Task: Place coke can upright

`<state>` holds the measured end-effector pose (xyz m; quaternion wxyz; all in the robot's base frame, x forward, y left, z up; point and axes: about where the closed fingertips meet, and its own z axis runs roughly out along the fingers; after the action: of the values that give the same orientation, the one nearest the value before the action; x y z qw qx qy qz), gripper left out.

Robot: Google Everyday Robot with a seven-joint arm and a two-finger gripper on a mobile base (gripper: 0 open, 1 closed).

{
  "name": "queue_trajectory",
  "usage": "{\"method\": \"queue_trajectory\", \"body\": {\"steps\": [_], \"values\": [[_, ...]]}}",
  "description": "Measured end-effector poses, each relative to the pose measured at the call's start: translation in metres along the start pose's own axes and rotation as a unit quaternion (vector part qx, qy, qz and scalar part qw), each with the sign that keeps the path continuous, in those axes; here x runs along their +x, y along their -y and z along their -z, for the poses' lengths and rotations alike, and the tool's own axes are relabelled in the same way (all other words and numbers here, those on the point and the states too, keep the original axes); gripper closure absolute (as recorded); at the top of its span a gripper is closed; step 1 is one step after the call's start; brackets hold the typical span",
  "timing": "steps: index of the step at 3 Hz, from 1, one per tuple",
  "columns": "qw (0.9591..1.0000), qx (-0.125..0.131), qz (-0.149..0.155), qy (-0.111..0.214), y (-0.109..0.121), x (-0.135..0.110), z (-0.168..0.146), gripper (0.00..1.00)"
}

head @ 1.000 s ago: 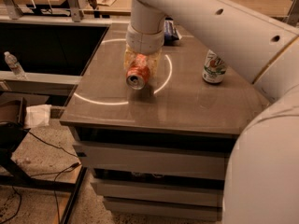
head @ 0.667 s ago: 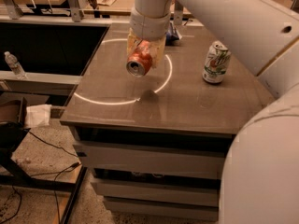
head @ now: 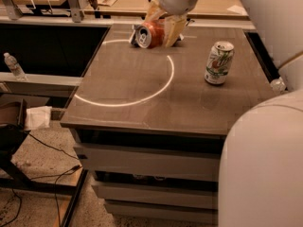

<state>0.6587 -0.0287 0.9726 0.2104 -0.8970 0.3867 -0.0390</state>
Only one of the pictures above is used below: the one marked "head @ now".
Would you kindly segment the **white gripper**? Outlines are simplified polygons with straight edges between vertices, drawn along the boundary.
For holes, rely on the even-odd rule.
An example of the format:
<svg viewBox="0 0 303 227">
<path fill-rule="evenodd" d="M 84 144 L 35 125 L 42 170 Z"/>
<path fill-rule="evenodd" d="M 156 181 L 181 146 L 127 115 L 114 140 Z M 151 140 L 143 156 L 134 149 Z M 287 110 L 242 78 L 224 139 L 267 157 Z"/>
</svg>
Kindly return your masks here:
<svg viewBox="0 0 303 227">
<path fill-rule="evenodd" d="M 192 11 L 198 0 L 151 0 L 145 15 L 146 22 L 164 20 L 164 47 L 172 47 L 186 26 L 186 13 Z"/>
</svg>

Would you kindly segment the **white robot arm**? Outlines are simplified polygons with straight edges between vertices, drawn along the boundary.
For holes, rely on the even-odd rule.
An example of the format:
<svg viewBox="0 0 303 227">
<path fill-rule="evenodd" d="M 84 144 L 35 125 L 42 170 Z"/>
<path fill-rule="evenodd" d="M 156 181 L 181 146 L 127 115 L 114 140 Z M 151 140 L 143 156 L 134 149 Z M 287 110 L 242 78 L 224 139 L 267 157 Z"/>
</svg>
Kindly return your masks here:
<svg viewBox="0 0 303 227">
<path fill-rule="evenodd" d="M 220 160 L 218 227 L 303 227 L 303 0 L 241 0 L 287 93 L 242 115 Z"/>
</svg>

